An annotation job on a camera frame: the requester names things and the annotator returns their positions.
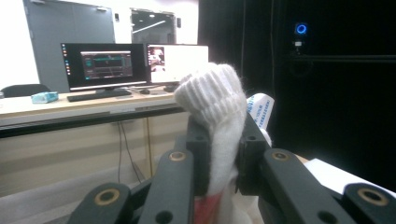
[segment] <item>red fabric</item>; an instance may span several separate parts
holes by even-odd
[[[219,207],[221,193],[206,196],[194,202],[194,224],[210,224]]]

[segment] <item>computer monitor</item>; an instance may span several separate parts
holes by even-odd
[[[209,60],[208,46],[147,44],[147,51],[148,73],[153,85],[177,85]]]
[[[144,44],[62,43],[69,90],[115,90],[147,85]]]

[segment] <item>white wall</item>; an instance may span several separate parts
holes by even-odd
[[[117,43],[131,42],[130,7],[175,13],[181,18],[177,28],[178,44],[196,44],[198,38],[198,0],[67,0],[81,4],[111,7],[119,13],[120,22],[114,23]],[[39,83],[35,56],[22,0],[7,2],[7,11],[0,14],[3,29],[0,41],[0,90],[9,85]]]

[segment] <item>wooden desk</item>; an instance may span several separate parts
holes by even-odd
[[[58,101],[48,104],[33,104],[30,96],[2,99],[0,138],[184,111],[176,104],[173,93],[151,92],[151,95],[133,92],[131,96],[74,103],[68,102],[66,97],[92,91],[62,93]]]

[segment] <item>black chair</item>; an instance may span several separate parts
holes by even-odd
[[[8,97],[19,97],[19,96],[30,96],[43,91],[50,91],[50,89],[43,84],[24,84],[24,85],[13,85],[5,87],[1,90],[5,98]]]

